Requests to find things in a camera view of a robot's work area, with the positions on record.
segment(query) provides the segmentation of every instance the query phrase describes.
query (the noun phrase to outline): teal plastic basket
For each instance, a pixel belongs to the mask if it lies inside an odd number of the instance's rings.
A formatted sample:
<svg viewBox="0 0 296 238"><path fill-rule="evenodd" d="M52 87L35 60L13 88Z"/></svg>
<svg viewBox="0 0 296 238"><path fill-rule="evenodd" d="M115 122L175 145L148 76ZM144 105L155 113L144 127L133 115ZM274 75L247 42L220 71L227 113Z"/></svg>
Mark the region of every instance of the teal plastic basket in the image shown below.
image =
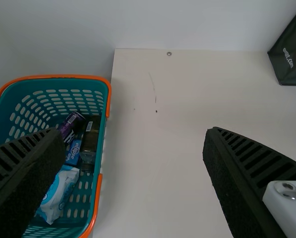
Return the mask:
<svg viewBox="0 0 296 238"><path fill-rule="evenodd" d="M52 225L34 217L24 238L86 238L98 211L102 149L110 109L110 83L89 75L37 75L13 80L0 89L0 144L48 127L68 114L101 115L95 170L80 172L60 218Z"/></svg>

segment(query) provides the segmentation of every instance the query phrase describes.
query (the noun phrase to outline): white table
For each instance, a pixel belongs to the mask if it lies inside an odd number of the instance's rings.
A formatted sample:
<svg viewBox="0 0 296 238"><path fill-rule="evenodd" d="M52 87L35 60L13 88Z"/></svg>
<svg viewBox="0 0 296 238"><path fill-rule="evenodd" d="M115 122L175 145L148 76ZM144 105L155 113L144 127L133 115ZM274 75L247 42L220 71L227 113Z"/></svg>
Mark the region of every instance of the white table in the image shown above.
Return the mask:
<svg viewBox="0 0 296 238"><path fill-rule="evenodd" d="M96 238L231 238L203 163L220 126L296 160L296 87L266 53L116 50Z"/></svg>

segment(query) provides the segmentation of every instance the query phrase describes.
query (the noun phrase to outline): basket hole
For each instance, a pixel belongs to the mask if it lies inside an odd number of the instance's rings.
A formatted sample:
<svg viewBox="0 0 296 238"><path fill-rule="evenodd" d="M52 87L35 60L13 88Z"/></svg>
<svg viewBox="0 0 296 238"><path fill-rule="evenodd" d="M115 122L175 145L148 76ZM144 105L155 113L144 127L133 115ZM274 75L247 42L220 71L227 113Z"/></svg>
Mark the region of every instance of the basket hole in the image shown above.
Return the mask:
<svg viewBox="0 0 296 238"><path fill-rule="evenodd" d="M28 99L30 98L30 95L27 95L27 96L25 96L24 98L22 98L22 101L21 102L25 102L25 101L27 101Z"/></svg>
<svg viewBox="0 0 296 238"><path fill-rule="evenodd" d="M18 103L18 105L15 107L15 110L19 111L20 107L21 107L21 104Z"/></svg>
<svg viewBox="0 0 296 238"><path fill-rule="evenodd" d="M20 127L23 127L24 123L25 123L25 120L22 119L21 122L20 122Z"/></svg>
<svg viewBox="0 0 296 238"><path fill-rule="evenodd" d="M31 109L34 109L37 105L38 105L37 103L33 104L33 105L31 106Z"/></svg>
<svg viewBox="0 0 296 238"><path fill-rule="evenodd" d="M37 99L41 99L41 98L45 98L46 96L45 95L40 95L37 97Z"/></svg>
<svg viewBox="0 0 296 238"><path fill-rule="evenodd" d="M24 112L25 112L25 107L23 107L23 108L21 109L20 114L23 115Z"/></svg>
<svg viewBox="0 0 296 238"><path fill-rule="evenodd" d="M30 115L30 111L27 111L27 112L24 114L24 117L25 117L25 118L28 118L29 115Z"/></svg>
<svg viewBox="0 0 296 238"><path fill-rule="evenodd" d="M14 139L18 138L19 134L20 134L20 130L17 129L14 134Z"/></svg>
<svg viewBox="0 0 296 238"><path fill-rule="evenodd" d="M68 209L66 216L67 218L70 218L70 208Z"/></svg>
<svg viewBox="0 0 296 238"><path fill-rule="evenodd" d="M36 108L35 112L37 113L40 109L41 107Z"/></svg>
<svg viewBox="0 0 296 238"><path fill-rule="evenodd" d="M33 95L38 95L38 94L41 94L41 93L43 93L43 91L36 91L36 92L33 93Z"/></svg>
<svg viewBox="0 0 296 238"><path fill-rule="evenodd" d="M15 124L18 124L19 121L20 121L20 119L21 119L21 117L20 117L20 116L17 116L17 118L15 119L14 123L15 123Z"/></svg>
<svg viewBox="0 0 296 238"><path fill-rule="evenodd" d="M82 209L82 210L80 211L80 218L83 218L83 217L84 217L84 213L85 213L85 210Z"/></svg>
<svg viewBox="0 0 296 238"><path fill-rule="evenodd" d="M43 100L40 101L40 103L46 103L48 101L49 101L48 99L43 99Z"/></svg>
<svg viewBox="0 0 296 238"><path fill-rule="evenodd" d="M9 131L9 136L12 136L14 133L15 127L11 127L10 131Z"/></svg>
<svg viewBox="0 0 296 238"><path fill-rule="evenodd" d="M74 214L73 214L73 217L74 217L74 218L76 218L76 217L77 217L77 213L78 213L78 210L77 210L77 209L75 209L75 210L74 210Z"/></svg>
<svg viewBox="0 0 296 238"><path fill-rule="evenodd" d="M10 121L13 121L14 117L15 117L15 113L12 113L10 116Z"/></svg>
<svg viewBox="0 0 296 238"><path fill-rule="evenodd" d="M31 99L29 102L27 102L27 106L29 106L31 103L33 103L34 102L34 100L33 99Z"/></svg>
<svg viewBox="0 0 296 238"><path fill-rule="evenodd" d="M29 125L30 125L30 123L27 122L24 126L24 129L27 130L29 128Z"/></svg>

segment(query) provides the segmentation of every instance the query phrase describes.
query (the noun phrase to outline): dark green bag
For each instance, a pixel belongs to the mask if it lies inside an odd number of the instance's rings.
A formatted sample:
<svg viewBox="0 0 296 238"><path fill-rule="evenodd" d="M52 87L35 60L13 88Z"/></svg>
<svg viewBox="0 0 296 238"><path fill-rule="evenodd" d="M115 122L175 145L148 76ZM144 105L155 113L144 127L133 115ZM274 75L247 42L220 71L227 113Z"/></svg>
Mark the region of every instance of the dark green bag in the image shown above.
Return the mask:
<svg viewBox="0 0 296 238"><path fill-rule="evenodd" d="M279 83L296 86L296 15L268 55Z"/></svg>

